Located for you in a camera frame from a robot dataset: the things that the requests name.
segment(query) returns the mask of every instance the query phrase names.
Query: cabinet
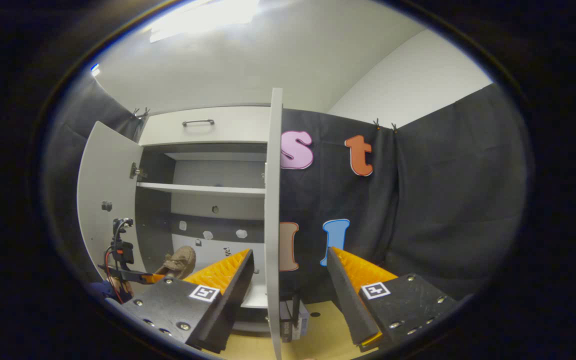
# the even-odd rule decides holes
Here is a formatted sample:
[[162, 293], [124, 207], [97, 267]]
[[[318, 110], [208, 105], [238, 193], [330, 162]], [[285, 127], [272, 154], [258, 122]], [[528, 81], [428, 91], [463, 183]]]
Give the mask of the cabinet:
[[[139, 143], [97, 122], [86, 143], [77, 182], [80, 230], [95, 267], [104, 262], [113, 237], [112, 219], [117, 217], [135, 220], [135, 230], [126, 231], [122, 239], [134, 244], [131, 269], [136, 271], [152, 272], [155, 264], [162, 263], [153, 255], [161, 257], [163, 251], [153, 248], [171, 253], [192, 246], [197, 254], [195, 271], [252, 249], [256, 270], [242, 307], [267, 313], [269, 321], [261, 327], [240, 321], [235, 328], [269, 325], [278, 358], [282, 108], [282, 89], [273, 89], [270, 106], [158, 114], [148, 119]], [[133, 168], [142, 169], [157, 157], [166, 157], [163, 162], [167, 164], [174, 162], [169, 166], [172, 170], [167, 170], [172, 171], [171, 177], [148, 174], [146, 169], [141, 176], [133, 175]], [[159, 171], [152, 162], [149, 166]], [[110, 212], [102, 210], [103, 201], [112, 203]], [[142, 207], [155, 214], [140, 218]], [[157, 239], [140, 235], [148, 228], [158, 228]], [[169, 237], [162, 237], [166, 229]], [[144, 287], [136, 284], [133, 288], [139, 293]]]

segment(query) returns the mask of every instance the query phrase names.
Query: cable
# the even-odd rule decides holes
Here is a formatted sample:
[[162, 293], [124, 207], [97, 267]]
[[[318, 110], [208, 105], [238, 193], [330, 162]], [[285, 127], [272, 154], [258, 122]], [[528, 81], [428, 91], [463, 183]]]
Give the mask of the cable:
[[110, 269], [108, 268], [108, 255], [110, 255], [110, 253], [108, 252], [108, 250], [106, 250], [105, 251], [105, 259], [103, 260], [103, 262], [105, 263], [105, 273], [108, 275], [108, 283], [110, 283], [110, 287], [112, 287], [112, 290], [114, 290], [114, 293], [117, 295], [117, 299], [119, 299], [119, 303], [123, 304], [124, 301], [122, 300], [121, 296], [119, 296], [119, 291], [117, 291], [117, 289], [115, 289], [115, 285], [113, 285], [113, 281], [111, 280]]
[[114, 237], [112, 238], [112, 246], [114, 246], [114, 253], [116, 256], [112, 256], [114, 258], [114, 268], [119, 272], [119, 285], [122, 284], [123, 282], [123, 278], [122, 278], [122, 273], [121, 271], [119, 271], [119, 264], [117, 263], [117, 258], [119, 257], [119, 253], [117, 253], [117, 238], [119, 237], [119, 230], [121, 230], [122, 226], [124, 226], [124, 224], [126, 223], [126, 221], [128, 221], [127, 219], [122, 219], [122, 221], [119, 223], [119, 226], [117, 227], [117, 231], [114, 232]]

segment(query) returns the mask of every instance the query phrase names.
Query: drawer handle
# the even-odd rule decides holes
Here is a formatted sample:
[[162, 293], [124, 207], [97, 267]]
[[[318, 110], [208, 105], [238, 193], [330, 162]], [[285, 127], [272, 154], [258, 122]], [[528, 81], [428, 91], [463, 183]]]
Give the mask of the drawer handle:
[[195, 120], [195, 121], [184, 121], [181, 123], [181, 125], [183, 125], [183, 127], [185, 128], [187, 125], [189, 125], [190, 123], [203, 123], [204, 121], [208, 121], [208, 123], [210, 123], [210, 125], [215, 125], [215, 121], [208, 119], [208, 120]]

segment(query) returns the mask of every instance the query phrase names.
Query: open cabinet door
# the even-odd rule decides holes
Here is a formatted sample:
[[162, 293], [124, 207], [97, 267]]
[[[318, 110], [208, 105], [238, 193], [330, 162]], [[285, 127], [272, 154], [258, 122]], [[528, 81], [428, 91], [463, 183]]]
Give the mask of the open cabinet door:
[[[113, 239], [113, 219], [135, 218], [137, 176], [130, 178], [133, 163], [139, 167], [144, 148], [100, 121], [94, 123], [84, 148], [77, 179], [77, 215], [90, 261], [103, 279], [106, 274], [97, 265]], [[102, 210], [102, 202], [112, 210]], [[121, 239], [133, 244], [131, 270], [146, 271], [139, 251], [137, 231], [128, 227]]]
[[265, 160], [265, 199], [263, 203], [263, 237], [265, 248], [265, 288], [268, 296], [268, 321], [272, 348], [281, 360], [279, 328], [279, 175], [282, 141], [282, 111], [284, 89], [272, 89], [270, 124]]

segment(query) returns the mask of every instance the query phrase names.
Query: wooden floor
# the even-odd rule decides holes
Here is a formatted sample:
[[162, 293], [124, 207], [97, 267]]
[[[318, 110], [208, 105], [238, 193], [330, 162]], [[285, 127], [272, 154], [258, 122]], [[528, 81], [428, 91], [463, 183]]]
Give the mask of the wooden floor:
[[[361, 353], [354, 346], [348, 325], [342, 313], [332, 301], [309, 303], [306, 308], [311, 316], [308, 320], [308, 332], [301, 339], [281, 343], [282, 360], [350, 360], [376, 351], [372, 349]], [[219, 354], [210, 353], [226, 360], [272, 360], [275, 358], [270, 337], [231, 333], [226, 350]]]

